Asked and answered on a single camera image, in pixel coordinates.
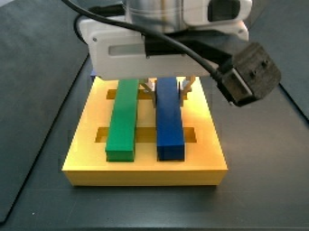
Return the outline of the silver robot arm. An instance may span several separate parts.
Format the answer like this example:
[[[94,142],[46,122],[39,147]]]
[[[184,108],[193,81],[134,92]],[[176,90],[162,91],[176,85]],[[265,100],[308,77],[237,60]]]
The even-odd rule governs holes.
[[[93,10],[79,23],[90,49],[94,71],[105,80],[189,77],[209,74],[228,101],[253,101],[253,88],[234,68],[221,70],[232,55],[216,46],[233,39],[248,42],[238,31],[253,1],[233,4],[225,18],[206,18],[210,0],[126,0],[125,9]]]

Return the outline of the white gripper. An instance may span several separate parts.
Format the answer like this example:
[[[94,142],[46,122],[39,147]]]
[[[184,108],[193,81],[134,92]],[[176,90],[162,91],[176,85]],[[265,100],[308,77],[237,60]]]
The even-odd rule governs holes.
[[[208,74],[184,51],[157,38],[91,19],[81,21],[81,33],[97,75],[105,80],[139,79],[154,106],[155,84],[149,78],[189,76],[180,83],[180,105],[184,106],[196,76]],[[238,35],[216,30],[180,32],[172,38],[217,65],[228,63],[249,45]]]

